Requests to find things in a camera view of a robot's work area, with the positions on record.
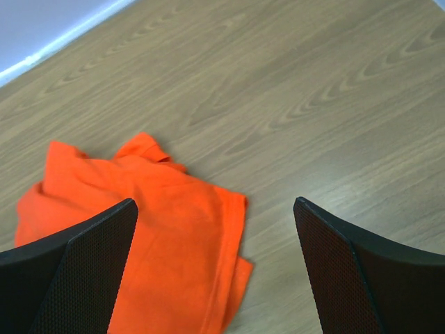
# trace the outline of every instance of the white wall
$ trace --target white wall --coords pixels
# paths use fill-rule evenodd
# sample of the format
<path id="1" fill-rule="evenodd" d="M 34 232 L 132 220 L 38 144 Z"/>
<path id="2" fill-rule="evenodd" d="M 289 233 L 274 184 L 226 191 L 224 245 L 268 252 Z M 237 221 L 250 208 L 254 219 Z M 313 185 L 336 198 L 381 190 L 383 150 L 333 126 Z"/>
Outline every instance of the white wall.
<path id="1" fill-rule="evenodd" d="M 445 0 L 435 0 L 439 6 L 442 7 L 443 10 L 445 10 Z"/>
<path id="2" fill-rule="evenodd" d="M 0 87 L 134 0 L 0 0 Z"/>

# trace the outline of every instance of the orange shirt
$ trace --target orange shirt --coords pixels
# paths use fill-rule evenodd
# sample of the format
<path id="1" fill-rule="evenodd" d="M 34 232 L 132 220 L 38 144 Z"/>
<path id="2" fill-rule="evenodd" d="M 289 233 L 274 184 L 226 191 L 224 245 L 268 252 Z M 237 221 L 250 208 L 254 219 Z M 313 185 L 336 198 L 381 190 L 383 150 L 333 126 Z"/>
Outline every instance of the orange shirt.
<path id="1" fill-rule="evenodd" d="M 139 217 L 108 332 L 214 334 L 241 304 L 252 265 L 238 256 L 247 200 L 186 174 L 139 134 L 111 160 L 51 142 L 43 181 L 20 199 L 21 246 L 133 198 Z"/>

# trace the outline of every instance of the wood grain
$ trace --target wood grain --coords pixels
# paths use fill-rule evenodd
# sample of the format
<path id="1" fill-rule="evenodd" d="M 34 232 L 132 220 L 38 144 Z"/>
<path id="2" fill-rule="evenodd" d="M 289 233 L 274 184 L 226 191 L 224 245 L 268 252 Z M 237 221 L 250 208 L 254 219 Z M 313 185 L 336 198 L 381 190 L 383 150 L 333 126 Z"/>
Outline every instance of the wood grain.
<path id="1" fill-rule="evenodd" d="M 228 333 L 320 333 L 297 196 L 445 253 L 445 14 L 431 1 L 139 1 L 0 90 L 0 250 L 51 139 L 109 157 L 141 131 L 250 198 L 256 268 Z"/>

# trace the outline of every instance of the orange cloth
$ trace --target orange cloth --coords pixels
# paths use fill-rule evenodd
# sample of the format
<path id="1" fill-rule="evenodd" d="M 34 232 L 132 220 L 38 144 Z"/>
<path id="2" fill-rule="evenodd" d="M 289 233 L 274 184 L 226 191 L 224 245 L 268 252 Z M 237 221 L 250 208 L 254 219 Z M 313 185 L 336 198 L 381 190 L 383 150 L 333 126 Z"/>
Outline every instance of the orange cloth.
<path id="1" fill-rule="evenodd" d="M 185 171 L 147 134 L 111 160 L 54 141 L 43 181 L 18 203 L 15 244 L 133 198 L 139 217 L 108 332 L 221 333 L 252 270 L 238 256 L 247 200 Z"/>

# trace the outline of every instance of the orange towel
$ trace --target orange towel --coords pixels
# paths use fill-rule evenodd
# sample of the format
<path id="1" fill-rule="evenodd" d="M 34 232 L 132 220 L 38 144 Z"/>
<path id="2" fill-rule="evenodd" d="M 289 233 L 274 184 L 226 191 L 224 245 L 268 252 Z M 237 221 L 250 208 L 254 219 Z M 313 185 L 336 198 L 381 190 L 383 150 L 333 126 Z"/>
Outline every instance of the orange towel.
<path id="1" fill-rule="evenodd" d="M 52 142 L 43 181 L 18 203 L 15 244 L 133 198 L 139 218 L 108 332 L 221 333 L 252 270 L 238 256 L 247 201 L 185 171 L 147 134 L 111 160 Z"/>

